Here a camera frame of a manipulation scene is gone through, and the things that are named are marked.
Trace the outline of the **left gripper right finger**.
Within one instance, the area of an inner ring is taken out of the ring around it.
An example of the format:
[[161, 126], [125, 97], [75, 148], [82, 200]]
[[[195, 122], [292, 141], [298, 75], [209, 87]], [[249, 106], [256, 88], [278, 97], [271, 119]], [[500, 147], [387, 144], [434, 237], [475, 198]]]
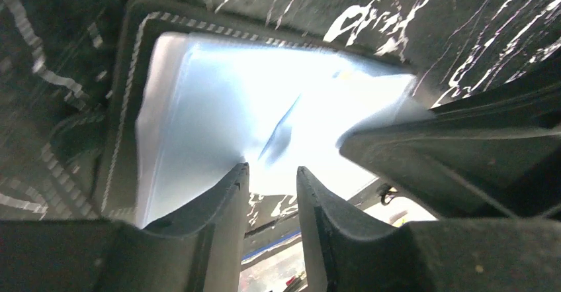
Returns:
[[309, 291], [559, 291], [560, 223], [443, 219], [386, 224], [299, 167]]

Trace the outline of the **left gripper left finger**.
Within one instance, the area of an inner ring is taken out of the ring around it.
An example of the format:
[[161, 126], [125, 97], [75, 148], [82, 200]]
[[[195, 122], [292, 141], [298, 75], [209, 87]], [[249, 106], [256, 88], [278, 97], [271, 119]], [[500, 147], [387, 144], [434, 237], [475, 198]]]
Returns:
[[108, 219], [3, 221], [2, 291], [236, 291], [249, 165], [140, 229]]

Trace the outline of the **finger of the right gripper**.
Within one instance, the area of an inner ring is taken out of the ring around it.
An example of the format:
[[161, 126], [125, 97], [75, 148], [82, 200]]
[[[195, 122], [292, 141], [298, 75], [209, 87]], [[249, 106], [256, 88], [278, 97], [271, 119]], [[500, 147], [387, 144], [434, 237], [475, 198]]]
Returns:
[[560, 218], [560, 55], [521, 79], [362, 129], [341, 154], [440, 217]]

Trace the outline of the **black leather card holder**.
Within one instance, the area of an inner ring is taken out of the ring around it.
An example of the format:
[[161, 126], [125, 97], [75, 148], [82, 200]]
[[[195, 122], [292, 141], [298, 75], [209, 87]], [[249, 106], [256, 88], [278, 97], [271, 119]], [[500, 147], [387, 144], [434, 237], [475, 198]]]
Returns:
[[251, 222], [296, 210], [296, 170], [349, 199], [376, 176], [343, 140], [435, 114], [416, 77], [295, 33], [173, 0], [129, 0], [119, 35], [95, 197], [145, 227], [250, 167]]

